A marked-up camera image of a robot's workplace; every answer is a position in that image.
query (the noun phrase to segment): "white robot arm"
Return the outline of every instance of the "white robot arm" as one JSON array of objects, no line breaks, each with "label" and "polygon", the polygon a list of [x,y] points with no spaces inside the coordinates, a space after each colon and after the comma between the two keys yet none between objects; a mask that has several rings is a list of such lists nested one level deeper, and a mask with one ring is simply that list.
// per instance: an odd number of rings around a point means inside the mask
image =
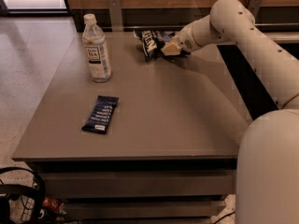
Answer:
[{"label": "white robot arm", "polygon": [[210,15],[184,27],[176,40],[193,52],[231,40],[280,108],[254,120],[237,165],[236,223],[299,220],[299,62],[254,26],[238,0],[219,0]]},{"label": "white robot arm", "polygon": [[254,22],[238,0],[218,0],[210,15],[185,26],[178,40],[188,52],[207,44],[235,42],[279,108],[299,105],[294,101],[299,99],[298,60],[259,31]]}]

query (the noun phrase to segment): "cable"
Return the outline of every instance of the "cable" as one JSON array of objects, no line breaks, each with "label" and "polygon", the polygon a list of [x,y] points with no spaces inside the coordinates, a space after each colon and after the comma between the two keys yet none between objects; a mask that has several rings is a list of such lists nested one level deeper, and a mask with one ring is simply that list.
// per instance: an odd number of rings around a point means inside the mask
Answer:
[{"label": "cable", "polygon": [[230,215],[232,215],[232,214],[234,214],[234,213],[235,213],[235,211],[232,212],[232,213],[229,213],[229,214],[224,215],[222,218],[218,219],[218,220],[217,220],[216,222],[214,222],[213,224],[219,223],[222,219],[225,219],[226,217],[228,217],[228,216],[230,216]]}]

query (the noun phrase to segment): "water bottle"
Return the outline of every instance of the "water bottle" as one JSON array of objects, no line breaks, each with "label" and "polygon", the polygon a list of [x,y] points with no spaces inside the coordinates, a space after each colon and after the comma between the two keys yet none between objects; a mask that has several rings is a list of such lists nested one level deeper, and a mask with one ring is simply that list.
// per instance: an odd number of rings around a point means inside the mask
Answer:
[{"label": "water bottle", "polygon": [[105,82],[111,77],[111,66],[103,30],[96,24],[94,14],[84,15],[85,29],[82,37],[89,67],[95,82]]}]

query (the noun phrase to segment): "gray table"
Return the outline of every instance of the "gray table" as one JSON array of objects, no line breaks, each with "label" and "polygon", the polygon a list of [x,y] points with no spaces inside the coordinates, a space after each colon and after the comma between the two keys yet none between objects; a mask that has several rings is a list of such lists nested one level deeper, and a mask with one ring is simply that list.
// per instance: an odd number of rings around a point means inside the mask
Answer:
[{"label": "gray table", "polygon": [[[235,193],[251,122],[217,48],[146,61],[132,33],[107,33],[107,44],[113,76],[95,83],[74,38],[13,159],[73,217],[216,215]],[[107,134],[81,130],[97,95],[120,98]]]}]

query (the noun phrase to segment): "floor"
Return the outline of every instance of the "floor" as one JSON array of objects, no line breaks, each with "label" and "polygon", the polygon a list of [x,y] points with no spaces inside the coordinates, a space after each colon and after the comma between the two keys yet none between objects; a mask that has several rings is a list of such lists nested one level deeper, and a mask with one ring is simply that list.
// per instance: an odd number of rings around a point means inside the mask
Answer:
[{"label": "floor", "polygon": [[[72,18],[0,18],[0,167],[26,167],[10,157],[50,84],[72,39]],[[4,183],[28,183],[28,175],[2,176]],[[235,210],[235,196],[218,217]],[[12,210],[18,219],[21,208]],[[235,223],[235,215],[219,222]]]}]

